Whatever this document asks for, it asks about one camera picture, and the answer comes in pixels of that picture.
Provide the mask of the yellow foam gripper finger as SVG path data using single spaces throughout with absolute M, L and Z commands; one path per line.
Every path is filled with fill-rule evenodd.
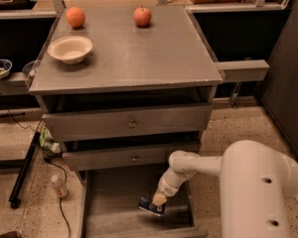
M 167 201 L 167 196 L 162 191 L 156 191 L 153 198 L 152 203 L 155 206 L 161 206 Z

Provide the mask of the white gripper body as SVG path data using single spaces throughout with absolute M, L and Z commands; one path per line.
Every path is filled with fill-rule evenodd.
M 188 179 L 188 174 L 177 173 L 168 169 L 160 177 L 157 191 L 165 197 L 173 197 Z

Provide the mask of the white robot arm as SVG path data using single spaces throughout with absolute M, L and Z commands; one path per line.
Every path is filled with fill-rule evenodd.
M 261 143 L 243 140 L 220 157 L 176 151 L 152 203 L 159 207 L 196 174 L 220 179 L 222 238 L 291 238 L 285 200 L 298 193 L 298 164 Z

